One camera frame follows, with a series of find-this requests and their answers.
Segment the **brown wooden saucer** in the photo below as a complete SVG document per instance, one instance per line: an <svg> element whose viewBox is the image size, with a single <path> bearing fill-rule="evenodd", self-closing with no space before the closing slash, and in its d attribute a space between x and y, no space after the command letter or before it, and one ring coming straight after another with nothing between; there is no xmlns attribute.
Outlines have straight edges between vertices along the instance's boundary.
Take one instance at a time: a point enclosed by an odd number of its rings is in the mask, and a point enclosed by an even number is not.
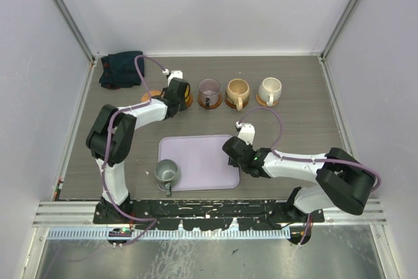
<svg viewBox="0 0 418 279"><path fill-rule="evenodd" d="M214 104L212 104L211 103L211 98L209 98L209 97L205 97L205 98L198 98L198 104L202 107L202 108L205 108L205 109L208 109L208 110L210 110L210 109L215 109L215 108L217 108L221 103L222 103L222 101L223 101L223 98L222 98L222 96L220 95L219 97L218 97L218 100L217 100L217 102L216 103L214 103Z"/></svg>
<svg viewBox="0 0 418 279"><path fill-rule="evenodd" d="M233 103L231 103L231 102L228 100L228 98L227 98L226 96L225 96L225 103L226 103L226 105L228 105L229 107L231 107L231 108L233 108L233 109L238 110L238 109L236 108L236 105L235 105L235 104L233 104ZM245 108L245 107L248 105L248 103L249 103L249 99L247 99L245 102L243 102L242 108Z"/></svg>
<svg viewBox="0 0 418 279"><path fill-rule="evenodd" d="M193 95L190 93L185 99L185 105L189 108L193 103Z"/></svg>

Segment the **woven rattan coaster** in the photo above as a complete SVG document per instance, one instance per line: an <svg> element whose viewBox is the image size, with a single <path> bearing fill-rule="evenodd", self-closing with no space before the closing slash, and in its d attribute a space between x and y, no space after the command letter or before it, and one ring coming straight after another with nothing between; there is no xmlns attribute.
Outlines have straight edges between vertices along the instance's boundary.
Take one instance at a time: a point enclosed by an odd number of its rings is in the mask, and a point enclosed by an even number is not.
<svg viewBox="0 0 418 279"><path fill-rule="evenodd" d="M260 97L259 97L259 95L257 94L256 95L256 100L257 100L257 102L261 105L261 106L263 106L263 107L268 107L268 105L267 105L267 103L266 102L264 102ZM272 106L276 106L278 104L278 101L275 101L275 102L273 102L273 104L272 104Z"/></svg>
<svg viewBox="0 0 418 279"><path fill-rule="evenodd" d="M151 97L156 97L161 95L161 91L158 90L151 90L150 93L145 93L142 97L141 97L141 102L142 103L146 103L150 100Z"/></svg>

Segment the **purple glass mug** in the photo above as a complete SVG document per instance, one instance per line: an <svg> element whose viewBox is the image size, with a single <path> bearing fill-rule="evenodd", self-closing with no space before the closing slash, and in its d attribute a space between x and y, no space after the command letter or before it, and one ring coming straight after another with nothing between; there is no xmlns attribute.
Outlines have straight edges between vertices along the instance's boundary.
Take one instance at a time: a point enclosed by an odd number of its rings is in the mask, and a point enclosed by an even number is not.
<svg viewBox="0 0 418 279"><path fill-rule="evenodd" d="M217 102L218 97L220 96L220 85L219 82L213 78L205 78L199 83L198 86L199 95L198 98L211 98L211 103L214 104Z"/></svg>

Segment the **lavender plastic tray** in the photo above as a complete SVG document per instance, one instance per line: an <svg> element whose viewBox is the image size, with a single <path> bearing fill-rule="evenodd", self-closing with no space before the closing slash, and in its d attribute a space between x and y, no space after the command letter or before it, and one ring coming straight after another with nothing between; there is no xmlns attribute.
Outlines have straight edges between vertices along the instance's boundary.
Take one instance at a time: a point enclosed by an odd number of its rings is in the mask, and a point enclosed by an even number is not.
<svg viewBox="0 0 418 279"><path fill-rule="evenodd" d="M222 146L230 135L165 137L159 143L158 160L170 159L180 169L173 191L233 189L240 182L239 169L228 164Z"/></svg>

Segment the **beige ceramic mug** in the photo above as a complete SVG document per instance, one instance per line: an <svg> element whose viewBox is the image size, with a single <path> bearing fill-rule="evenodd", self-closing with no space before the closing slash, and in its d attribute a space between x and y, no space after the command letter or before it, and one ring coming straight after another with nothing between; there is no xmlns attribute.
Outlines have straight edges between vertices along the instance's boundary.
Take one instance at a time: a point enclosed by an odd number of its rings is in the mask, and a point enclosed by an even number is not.
<svg viewBox="0 0 418 279"><path fill-rule="evenodd" d="M235 78L228 83L225 95L231 103L236 105L238 111L241 111L243 102L250 96L249 84L245 80Z"/></svg>

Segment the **white ceramic mug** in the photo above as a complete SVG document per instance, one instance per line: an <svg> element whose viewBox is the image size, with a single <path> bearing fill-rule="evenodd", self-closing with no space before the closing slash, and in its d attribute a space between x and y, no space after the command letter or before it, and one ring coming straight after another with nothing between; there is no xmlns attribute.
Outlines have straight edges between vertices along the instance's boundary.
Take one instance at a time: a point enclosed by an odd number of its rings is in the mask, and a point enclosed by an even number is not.
<svg viewBox="0 0 418 279"><path fill-rule="evenodd" d="M267 103L268 107L272 107L273 102L279 100L281 92L281 81L274 77L268 77L261 82L257 94Z"/></svg>

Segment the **yellow glass mug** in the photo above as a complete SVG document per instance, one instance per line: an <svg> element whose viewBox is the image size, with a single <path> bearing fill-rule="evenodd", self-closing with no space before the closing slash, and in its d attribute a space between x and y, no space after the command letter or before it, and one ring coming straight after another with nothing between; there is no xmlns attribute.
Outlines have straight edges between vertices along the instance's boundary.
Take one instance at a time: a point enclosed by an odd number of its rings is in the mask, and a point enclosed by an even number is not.
<svg viewBox="0 0 418 279"><path fill-rule="evenodd" d="M185 87L185 93L184 93L184 99L186 103L189 101L189 98L190 98L190 85L188 84Z"/></svg>

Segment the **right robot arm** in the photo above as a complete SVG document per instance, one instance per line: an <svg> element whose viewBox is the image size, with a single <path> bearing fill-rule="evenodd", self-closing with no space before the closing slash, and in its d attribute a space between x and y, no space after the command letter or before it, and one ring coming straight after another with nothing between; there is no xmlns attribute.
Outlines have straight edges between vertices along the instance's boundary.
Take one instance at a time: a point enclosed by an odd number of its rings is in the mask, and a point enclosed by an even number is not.
<svg viewBox="0 0 418 279"><path fill-rule="evenodd" d="M292 178L311 182L309 188L295 188L287 200L287 217L295 223L312 212L330 207L360 216L381 178L340 148L326 154L286 154L271 148L254 150L252 144L231 137L222 150L229 164L254 178Z"/></svg>

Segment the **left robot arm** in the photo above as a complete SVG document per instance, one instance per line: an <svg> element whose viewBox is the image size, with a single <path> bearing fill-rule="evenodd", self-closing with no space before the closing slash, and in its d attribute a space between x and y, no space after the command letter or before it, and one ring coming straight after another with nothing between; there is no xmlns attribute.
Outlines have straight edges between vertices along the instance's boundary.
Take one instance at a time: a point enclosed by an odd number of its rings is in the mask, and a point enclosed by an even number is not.
<svg viewBox="0 0 418 279"><path fill-rule="evenodd" d="M103 179L102 198L110 203L107 216L116 224L131 216L130 194L125 183L125 159L135 131L145 125L174 117L187 109L190 85L173 78L158 95L146 102L115 107L104 105L87 136L86 146L94 157Z"/></svg>

